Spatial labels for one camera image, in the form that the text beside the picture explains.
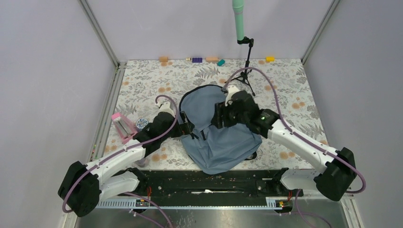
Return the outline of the blue grey backpack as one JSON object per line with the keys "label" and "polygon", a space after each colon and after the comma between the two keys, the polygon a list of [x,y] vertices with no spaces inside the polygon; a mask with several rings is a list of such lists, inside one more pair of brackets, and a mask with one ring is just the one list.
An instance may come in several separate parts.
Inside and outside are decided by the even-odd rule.
{"label": "blue grey backpack", "polygon": [[262,143],[261,136],[245,125],[218,129],[211,125],[214,105],[225,101],[218,85],[202,85],[187,92],[180,100],[179,111],[185,111],[194,125],[193,135],[181,136],[188,156],[206,174],[229,171],[252,155]]}

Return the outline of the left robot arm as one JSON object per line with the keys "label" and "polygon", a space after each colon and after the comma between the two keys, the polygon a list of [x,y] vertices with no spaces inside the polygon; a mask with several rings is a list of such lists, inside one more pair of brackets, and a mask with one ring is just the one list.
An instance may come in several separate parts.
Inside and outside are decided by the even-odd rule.
{"label": "left robot arm", "polygon": [[147,183],[124,167],[141,160],[161,147],[168,138],[192,134],[194,124],[184,112],[178,115],[161,111],[141,131],[136,133],[123,147],[111,155],[87,164],[79,161],[71,164],[58,189],[63,200],[62,210],[75,213],[78,217],[89,214],[100,200],[132,191],[142,195]]}

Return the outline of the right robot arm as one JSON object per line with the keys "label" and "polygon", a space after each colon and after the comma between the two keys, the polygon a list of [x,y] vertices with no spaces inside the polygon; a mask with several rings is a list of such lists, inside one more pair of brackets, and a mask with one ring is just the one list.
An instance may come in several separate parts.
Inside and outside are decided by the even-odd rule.
{"label": "right robot arm", "polygon": [[316,170],[314,177],[289,181],[287,174],[274,180],[273,191],[280,196],[293,189],[313,187],[326,198],[339,201],[357,177],[353,152],[344,147],[337,150],[326,146],[306,134],[290,127],[280,113],[270,109],[260,109],[246,91],[228,93],[223,102],[214,105],[211,124],[217,128],[244,124],[255,134],[281,144],[296,153]]}

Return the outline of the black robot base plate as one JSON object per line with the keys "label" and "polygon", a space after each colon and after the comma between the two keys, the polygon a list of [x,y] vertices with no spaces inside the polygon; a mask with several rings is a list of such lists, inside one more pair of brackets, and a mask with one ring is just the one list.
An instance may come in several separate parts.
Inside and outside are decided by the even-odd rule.
{"label": "black robot base plate", "polygon": [[139,185],[132,193],[157,199],[189,197],[192,195],[224,197],[275,197],[287,200],[303,196],[303,192],[288,190],[281,182],[281,170],[239,170],[209,175],[202,171],[140,171]]}

